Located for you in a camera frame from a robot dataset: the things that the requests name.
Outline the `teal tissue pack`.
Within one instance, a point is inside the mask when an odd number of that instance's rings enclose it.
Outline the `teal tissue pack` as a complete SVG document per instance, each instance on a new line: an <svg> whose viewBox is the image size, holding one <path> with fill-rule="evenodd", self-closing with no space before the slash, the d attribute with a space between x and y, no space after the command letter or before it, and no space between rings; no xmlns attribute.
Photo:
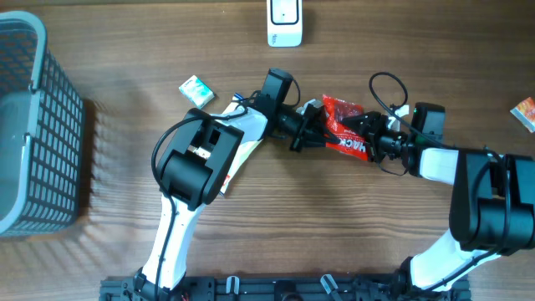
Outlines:
<svg viewBox="0 0 535 301"><path fill-rule="evenodd" d="M198 109L202 109L215 98L213 91L195 75L186 80L179 90Z"/></svg>

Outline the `red snack packet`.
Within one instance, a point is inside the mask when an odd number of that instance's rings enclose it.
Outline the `red snack packet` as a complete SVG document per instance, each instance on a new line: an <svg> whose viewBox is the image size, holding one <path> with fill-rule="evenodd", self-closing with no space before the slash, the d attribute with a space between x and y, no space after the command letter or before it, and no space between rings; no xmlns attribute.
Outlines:
<svg viewBox="0 0 535 301"><path fill-rule="evenodd" d="M342 124L345 117L362 115L364 108L342 99L326 94L322 98L324 104L325 125L330 133L339 139L337 143L327 142L326 146L337 150L342 154L349 155L367 161L369 156L364 144L364 138Z"/></svg>

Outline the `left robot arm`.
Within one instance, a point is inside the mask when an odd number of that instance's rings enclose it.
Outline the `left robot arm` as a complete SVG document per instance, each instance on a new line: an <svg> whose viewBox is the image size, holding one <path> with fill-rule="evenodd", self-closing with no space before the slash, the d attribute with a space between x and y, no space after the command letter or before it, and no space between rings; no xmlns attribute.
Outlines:
<svg viewBox="0 0 535 301"><path fill-rule="evenodd" d="M144 300L172 300L186 276L196 224L224 186L240 145L279 130L292 139L292 151L338 144L322 120L322 109L303 113L285 104L294 77L270 68L262 88L240 99L234 111L210 115L194 108L156 142L150 168L162 194L162 213L146 264L134 276L133 294Z"/></svg>

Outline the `orange small box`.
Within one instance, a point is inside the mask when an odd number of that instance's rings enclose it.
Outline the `orange small box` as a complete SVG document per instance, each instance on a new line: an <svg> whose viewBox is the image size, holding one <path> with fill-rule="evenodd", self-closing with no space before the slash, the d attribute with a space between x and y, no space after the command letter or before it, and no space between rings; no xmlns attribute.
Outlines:
<svg viewBox="0 0 535 301"><path fill-rule="evenodd" d="M522 125L530 132L533 133L534 129L534 99L528 97L525 100L518 103L514 108L510 110L511 114L517 118Z"/></svg>

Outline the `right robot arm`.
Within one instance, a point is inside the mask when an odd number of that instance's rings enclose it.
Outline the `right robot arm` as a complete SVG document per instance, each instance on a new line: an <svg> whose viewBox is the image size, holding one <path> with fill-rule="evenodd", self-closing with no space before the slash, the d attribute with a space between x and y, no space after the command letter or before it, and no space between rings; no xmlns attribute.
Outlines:
<svg viewBox="0 0 535 301"><path fill-rule="evenodd" d="M362 136L372 160L400 158L412 176L452 187L449 227L395 272L392 296L436 296L482 263L534 247L534 160L443 145L446 110L416 104L409 132L370 111L342 123Z"/></svg>

